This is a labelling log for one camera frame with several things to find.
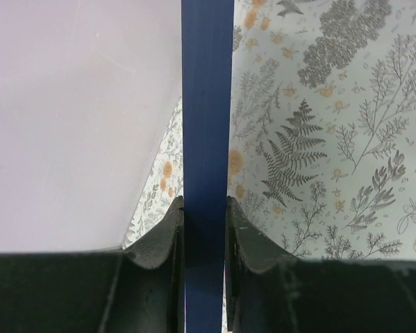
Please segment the wooden picture frame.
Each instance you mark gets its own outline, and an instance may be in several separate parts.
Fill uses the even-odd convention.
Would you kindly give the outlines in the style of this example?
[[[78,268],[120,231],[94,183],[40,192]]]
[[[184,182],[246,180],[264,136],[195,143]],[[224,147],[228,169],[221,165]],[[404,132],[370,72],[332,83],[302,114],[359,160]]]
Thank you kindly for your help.
[[[231,108],[233,1],[182,1],[187,332],[220,332]]]

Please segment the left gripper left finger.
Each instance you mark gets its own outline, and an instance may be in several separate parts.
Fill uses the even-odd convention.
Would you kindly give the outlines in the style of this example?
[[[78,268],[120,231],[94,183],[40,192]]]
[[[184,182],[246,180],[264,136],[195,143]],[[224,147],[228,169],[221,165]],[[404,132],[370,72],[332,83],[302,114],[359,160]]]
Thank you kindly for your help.
[[[0,254],[0,332],[182,332],[183,199],[125,249]]]

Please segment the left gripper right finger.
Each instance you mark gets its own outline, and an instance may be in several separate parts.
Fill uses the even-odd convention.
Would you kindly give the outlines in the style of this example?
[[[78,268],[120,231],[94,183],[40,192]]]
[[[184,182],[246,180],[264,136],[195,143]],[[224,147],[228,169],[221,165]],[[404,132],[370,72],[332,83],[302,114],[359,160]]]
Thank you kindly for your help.
[[[232,332],[416,332],[416,262],[299,259],[227,199]]]

